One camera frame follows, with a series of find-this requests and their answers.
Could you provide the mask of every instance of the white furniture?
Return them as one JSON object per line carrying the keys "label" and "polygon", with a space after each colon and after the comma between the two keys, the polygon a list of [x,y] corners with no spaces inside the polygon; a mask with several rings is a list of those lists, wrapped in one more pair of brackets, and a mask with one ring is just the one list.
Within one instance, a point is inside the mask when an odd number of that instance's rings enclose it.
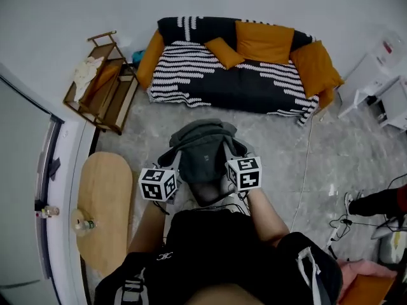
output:
{"label": "white furniture", "polygon": [[386,89],[389,71],[377,59],[368,53],[361,63],[352,71],[345,84],[339,87],[338,93],[342,100],[338,117],[346,115],[363,102],[368,96],[379,95]]}
{"label": "white furniture", "polygon": [[383,33],[378,44],[364,56],[345,84],[339,87],[342,106],[338,117],[356,109],[367,96],[381,95],[390,85],[390,70],[405,55],[406,47],[398,34],[392,30]]}
{"label": "white furniture", "polygon": [[392,125],[407,130],[407,78],[399,79],[381,96],[387,119],[380,126]]}

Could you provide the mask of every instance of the leg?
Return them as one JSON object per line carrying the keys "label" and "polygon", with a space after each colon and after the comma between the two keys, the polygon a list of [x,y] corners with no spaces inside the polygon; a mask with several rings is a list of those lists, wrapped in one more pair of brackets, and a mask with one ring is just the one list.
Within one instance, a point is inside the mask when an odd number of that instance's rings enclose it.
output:
{"label": "leg", "polygon": [[247,199],[259,239],[276,247],[279,241],[290,233],[290,230],[274,210],[262,189],[250,190]]}
{"label": "leg", "polygon": [[397,205],[397,189],[383,190],[349,204],[350,215],[364,217],[384,214],[393,217],[399,212]]}
{"label": "leg", "polygon": [[[164,209],[167,204],[160,204]],[[150,201],[141,217],[141,221],[127,253],[155,252],[163,245],[165,214]]]}

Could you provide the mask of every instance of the white cloth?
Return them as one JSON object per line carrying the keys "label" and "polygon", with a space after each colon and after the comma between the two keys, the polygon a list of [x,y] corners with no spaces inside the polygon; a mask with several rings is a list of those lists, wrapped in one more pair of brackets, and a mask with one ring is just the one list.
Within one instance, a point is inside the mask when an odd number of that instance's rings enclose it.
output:
{"label": "white cloth", "polygon": [[75,69],[74,82],[76,91],[74,101],[78,102],[82,98],[91,80],[96,76],[97,68],[102,65],[104,57],[95,60],[93,57],[88,57],[81,62]]}
{"label": "white cloth", "polygon": [[[305,274],[303,259],[308,257],[308,260],[312,264],[312,281],[308,279],[308,276]],[[321,295],[319,293],[318,283],[317,283],[317,275],[321,273],[318,265],[315,263],[314,257],[311,253],[311,248],[307,247],[304,248],[299,254],[297,258],[298,269],[305,280],[305,283],[308,287],[311,288],[312,291],[312,298],[314,300],[314,305],[321,305]]]}

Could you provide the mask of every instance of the blue object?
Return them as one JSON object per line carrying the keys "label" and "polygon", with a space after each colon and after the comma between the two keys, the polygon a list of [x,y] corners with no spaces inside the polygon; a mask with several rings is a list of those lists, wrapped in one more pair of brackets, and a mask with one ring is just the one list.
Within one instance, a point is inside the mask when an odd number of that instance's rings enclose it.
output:
{"label": "blue object", "polygon": [[138,64],[141,61],[141,59],[142,59],[143,55],[145,54],[145,52],[146,52],[146,50],[141,50],[141,51],[134,52],[133,55],[132,55],[133,63]]}

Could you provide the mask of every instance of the gray fabric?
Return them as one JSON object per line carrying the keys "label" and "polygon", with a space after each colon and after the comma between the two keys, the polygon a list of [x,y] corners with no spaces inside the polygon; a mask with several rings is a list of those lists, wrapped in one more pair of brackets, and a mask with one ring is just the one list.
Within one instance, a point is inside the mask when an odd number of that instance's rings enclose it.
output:
{"label": "gray fabric", "polygon": [[234,138],[237,129],[220,119],[202,119],[191,122],[171,136],[172,149],[158,158],[160,166],[169,166],[179,150],[182,156],[179,174],[187,183],[212,182],[226,172],[225,141],[232,154],[244,156],[245,146]]}

